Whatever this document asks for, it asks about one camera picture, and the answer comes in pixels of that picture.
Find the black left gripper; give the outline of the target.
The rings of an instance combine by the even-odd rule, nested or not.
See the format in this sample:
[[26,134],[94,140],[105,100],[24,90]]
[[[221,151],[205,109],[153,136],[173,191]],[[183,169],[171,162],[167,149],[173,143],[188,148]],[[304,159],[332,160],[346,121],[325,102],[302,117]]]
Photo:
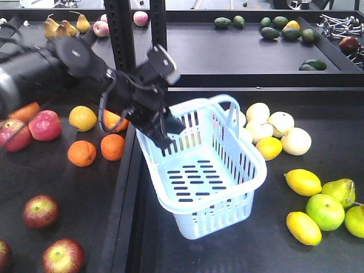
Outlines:
[[129,107],[129,121],[148,135],[156,147],[165,150],[172,142],[167,133],[180,134],[185,129],[182,121],[172,115],[159,88],[128,85],[124,96]]

